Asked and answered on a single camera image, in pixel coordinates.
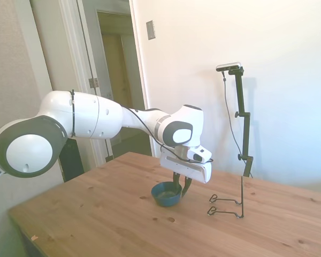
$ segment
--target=black metal stand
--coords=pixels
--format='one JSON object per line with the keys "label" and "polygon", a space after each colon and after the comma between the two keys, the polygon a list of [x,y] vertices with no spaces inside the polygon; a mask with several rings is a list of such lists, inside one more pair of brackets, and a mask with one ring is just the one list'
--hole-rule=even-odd
{"label": "black metal stand", "polygon": [[215,213],[229,213],[229,214],[234,214],[235,217],[237,218],[244,218],[244,192],[243,192],[243,181],[242,181],[242,177],[241,176],[241,202],[238,202],[234,199],[223,199],[223,198],[219,198],[216,194],[213,194],[211,196],[211,198],[209,199],[210,203],[214,203],[216,201],[234,201],[237,205],[241,205],[241,215],[238,215],[236,212],[233,211],[221,211],[221,210],[217,210],[216,207],[212,206],[210,207],[210,209],[208,210],[207,214],[209,216],[214,215]]}
{"label": "black metal stand", "polygon": [[242,80],[241,76],[244,74],[243,67],[240,67],[236,70],[230,70],[229,75],[235,76],[236,83],[236,95],[238,97],[238,108],[239,111],[235,113],[235,117],[243,117],[244,118],[244,129],[243,129],[243,141],[242,141],[242,155],[238,154],[238,159],[246,161],[245,169],[243,175],[245,177],[249,177],[251,173],[251,167],[253,162],[253,157],[248,155],[248,145],[250,138],[250,116],[251,113],[245,112],[244,107],[244,95],[242,91]]}

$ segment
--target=metal stand base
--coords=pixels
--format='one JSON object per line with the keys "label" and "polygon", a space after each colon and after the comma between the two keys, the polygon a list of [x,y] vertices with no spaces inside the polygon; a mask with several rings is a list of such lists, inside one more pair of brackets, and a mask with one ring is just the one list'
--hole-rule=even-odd
{"label": "metal stand base", "polygon": [[223,199],[223,198],[219,198],[216,194],[213,194],[211,196],[211,198],[209,199],[210,203],[214,203],[215,201],[234,201],[237,205],[241,205],[241,215],[238,215],[237,213],[233,212],[233,211],[221,211],[221,210],[217,210],[216,207],[212,206],[210,207],[210,209],[208,210],[207,214],[209,216],[214,215],[215,213],[230,213],[230,214],[234,214],[235,217],[237,218],[244,218],[244,193],[243,193],[243,181],[242,181],[242,177],[241,176],[241,202],[238,202],[234,199]]}

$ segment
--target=door hinge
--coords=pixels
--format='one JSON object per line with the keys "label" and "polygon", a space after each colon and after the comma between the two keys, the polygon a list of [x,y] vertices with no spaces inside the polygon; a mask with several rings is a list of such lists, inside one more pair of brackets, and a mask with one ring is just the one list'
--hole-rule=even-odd
{"label": "door hinge", "polygon": [[97,80],[97,78],[89,79],[89,86],[90,86],[90,88],[98,87],[98,80]]}

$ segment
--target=doorway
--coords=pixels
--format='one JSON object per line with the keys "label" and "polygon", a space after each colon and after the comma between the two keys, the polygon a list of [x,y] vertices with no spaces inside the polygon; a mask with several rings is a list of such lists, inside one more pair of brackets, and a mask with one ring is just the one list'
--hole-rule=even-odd
{"label": "doorway", "polygon": [[[144,110],[131,16],[97,12],[113,100],[122,106]],[[128,152],[152,156],[147,134],[123,127],[111,139],[114,157]]]}

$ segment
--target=black cable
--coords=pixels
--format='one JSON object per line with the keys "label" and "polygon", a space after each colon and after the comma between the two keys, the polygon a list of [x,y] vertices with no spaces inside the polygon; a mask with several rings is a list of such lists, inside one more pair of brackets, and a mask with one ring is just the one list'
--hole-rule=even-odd
{"label": "black cable", "polygon": [[238,142],[236,141],[235,136],[234,136],[234,132],[233,132],[233,128],[232,128],[232,122],[231,122],[230,110],[229,110],[229,108],[228,108],[228,104],[227,104],[227,97],[226,97],[226,78],[225,78],[225,73],[224,73],[224,72],[222,72],[222,74],[223,74],[223,77],[224,77],[225,103],[226,103],[226,109],[227,109],[227,113],[228,113],[228,120],[230,121],[230,128],[231,128],[231,132],[232,132],[232,136],[233,136],[234,142],[235,142],[235,144],[236,144],[236,146],[237,146],[237,148],[238,148],[238,150],[239,150],[240,156],[242,156],[242,154],[241,154],[241,150],[240,150],[240,147],[239,147]]}
{"label": "black cable", "polygon": [[188,163],[200,163],[200,164],[204,164],[203,162],[197,162],[197,161],[193,161],[193,160],[186,160],[186,159],[183,159],[181,158],[180,156],[178,156],[177,154],[175,154],[174,151],[170,150],[169,148],[167,148],[163,143],[160,143],[156,138],[155,136],[153,135],[153,133],[150,131],[150,129],[147,127],[147,125],[142,121],[142,119],[134,112],[132,111],[130,108],[128,107],[124,107],[126,110],[129,110],[131,113],[134,114],[135,117],[137,117],[137,119],[144,125],[144,127],[148,130],[148,132],[150,133],[150,136],[152,136],[152,138],[155,140],[155,142],[157,144],[160,145],[160,149],[162,150],[162,147],[166,150],[168,150],[170,153],[172,153],[174,156],[176,156],[178,159],[180,159],[181,161],[184,161],[184,162],[188,162]]}

